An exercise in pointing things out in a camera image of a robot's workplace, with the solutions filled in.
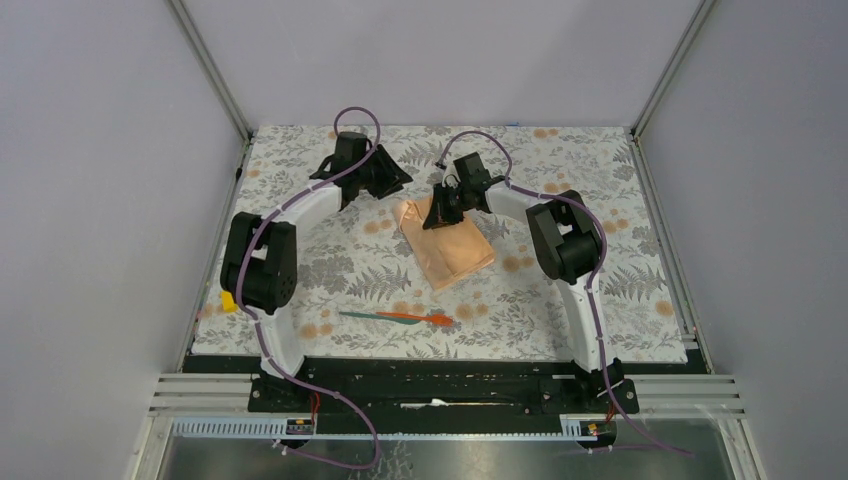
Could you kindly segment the orange cloth napkin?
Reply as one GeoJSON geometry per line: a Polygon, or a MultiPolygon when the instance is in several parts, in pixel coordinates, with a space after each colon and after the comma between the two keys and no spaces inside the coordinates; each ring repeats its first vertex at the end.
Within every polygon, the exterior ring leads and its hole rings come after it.
{"type": "Polygon", "coordinates": [[[431,204],[431,197],[403,200],[393,215],[430,287],[441,291],[491,265],[495,250],[467,216],[459,224],[425,230],[431,204]]]}

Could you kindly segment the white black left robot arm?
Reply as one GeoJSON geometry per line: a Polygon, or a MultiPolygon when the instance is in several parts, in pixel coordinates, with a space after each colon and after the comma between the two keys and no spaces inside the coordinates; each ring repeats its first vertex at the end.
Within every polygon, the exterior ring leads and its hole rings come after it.
{"type": "Polygon", "coordinates": [[[278,377],[272,398],[285,410],[304,407],[311,388],[297,375],[305,355],[289,305],[298,281],[299,235],[343,210],[361,192],[383,199],[411,181],[384,146],[362,133],[343,131],[334,152],[300,192],[265,216],[239,212],[231,220],[220,285],[252,320],[261,367],[278,377]]]}

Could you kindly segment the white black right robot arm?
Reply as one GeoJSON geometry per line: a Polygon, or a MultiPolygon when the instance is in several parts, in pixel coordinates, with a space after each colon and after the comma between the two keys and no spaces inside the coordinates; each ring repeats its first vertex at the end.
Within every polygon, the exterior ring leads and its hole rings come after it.
{"type": "Polygon", "coordinates": [[[624,380],[620,363],[607,351],[600,305],[599,272],[607,254],[602,223],[578,192],[555,195],[521,187],[491,175],[477,153],[451,167],[439,160],[437,167],[442,181],[433,186],[423,228],[446,230],[470,210],[510,217],[529,228],[537,263],[555,282],[566,310],[569,348],[579,368],[575,402],[589,412],[601,410],[624,380]]]}

